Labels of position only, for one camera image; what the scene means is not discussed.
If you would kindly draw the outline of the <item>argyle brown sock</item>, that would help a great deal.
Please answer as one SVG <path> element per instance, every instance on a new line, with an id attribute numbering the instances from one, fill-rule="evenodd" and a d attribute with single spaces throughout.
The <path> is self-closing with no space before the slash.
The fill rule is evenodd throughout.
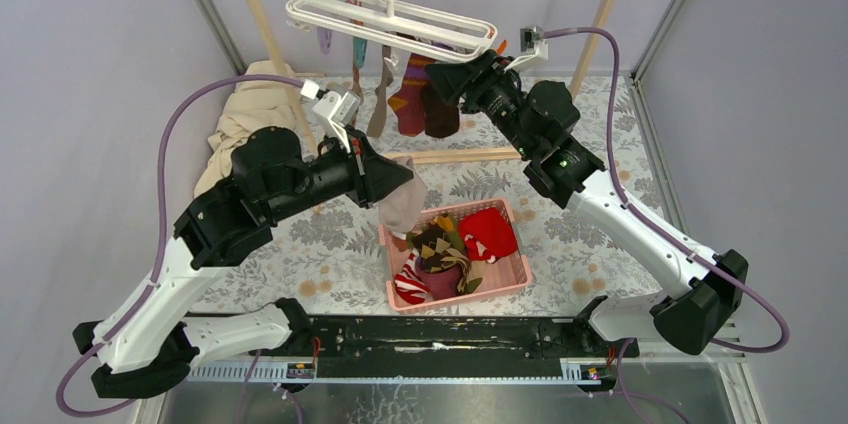
<path id="1" fill-rule="evenodd" d="M 439 214 L 421 230 L 409 233 L 406 243 L 419 254 L 416 264 L 419 277 L 421 271 L 438 273 L 459 266 L 462 277 L 457 285 L 458 296 L 473 294 L 480 287 L 482 271 L 468 257 L 459 234 L 459 222 L 453 215 Z"/>

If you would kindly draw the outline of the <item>red white santa sock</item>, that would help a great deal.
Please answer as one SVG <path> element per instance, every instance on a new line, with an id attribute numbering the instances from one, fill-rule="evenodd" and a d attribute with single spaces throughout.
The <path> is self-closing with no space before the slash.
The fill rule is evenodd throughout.
<path id="1" fill-rule="evenodd" d="M 413 250 L 407 255 L 400 271 L 393 278 L 395 292 L 403 302 L 410 305 L 423 304 L 430 293 L 429 288 L 417 273 L 418 260 L 419 254 Z"/>

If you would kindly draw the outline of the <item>red bear sock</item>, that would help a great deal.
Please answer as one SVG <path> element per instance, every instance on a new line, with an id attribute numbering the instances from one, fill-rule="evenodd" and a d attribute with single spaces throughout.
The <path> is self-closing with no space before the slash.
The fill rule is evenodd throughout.
<path id="1" fill-rule="evenodd" d="M 518 251 L 512 226 L 497 208 L 483 209 L 462 219 L 459 234 L 472 261 L 494 263 Z"/>

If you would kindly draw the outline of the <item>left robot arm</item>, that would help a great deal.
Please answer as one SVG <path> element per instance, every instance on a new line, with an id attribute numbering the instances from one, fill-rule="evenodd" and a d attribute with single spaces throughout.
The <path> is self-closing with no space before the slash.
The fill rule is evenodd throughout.
<path id="1" fill-rule="evenodd" d="M 250 351 L 313 352 L 311 320 L 293 298 L 230 317 L 188 312 L 270 243 L 278 223 L 339 196 L 367 208 L 412 180 L 411 169 L 377 153 L 361 132 L 350 136 L 350 144 L 326 139 L 319 157 L 305 159 L 292 130 L 270 126 L 234 150 L 231 173 L 180 215 L 147 281 L 110 318 L 74 330 L 78 349 L 99 360 L 91 377 L 99 397 L 151 398 L 206 363 Z"/>

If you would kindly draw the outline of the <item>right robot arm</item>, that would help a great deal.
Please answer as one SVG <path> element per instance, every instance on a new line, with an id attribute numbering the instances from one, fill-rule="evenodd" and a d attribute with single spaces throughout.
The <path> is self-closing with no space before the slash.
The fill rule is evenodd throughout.
<path id="1" fill-rule="evenodd" d="M 700 354 L 739 307 L 741 293 L 695 261 L 711 257 L 651 209 L 618 195 L 604 163 L 571 132 L 580 119 L 567 86 L 542 80 L 523 91 L 508 59 L 487 51 L 467 63 L 429 64 L 426 75 L 447 104 L 482 113 L 526 162 L 530 185 L 559 207 L 593 224 L 660 284 L 649 295 L 593 300 L 579 314 L 575 346 L 597 356 L 613 341 L 661 338 Z"/>

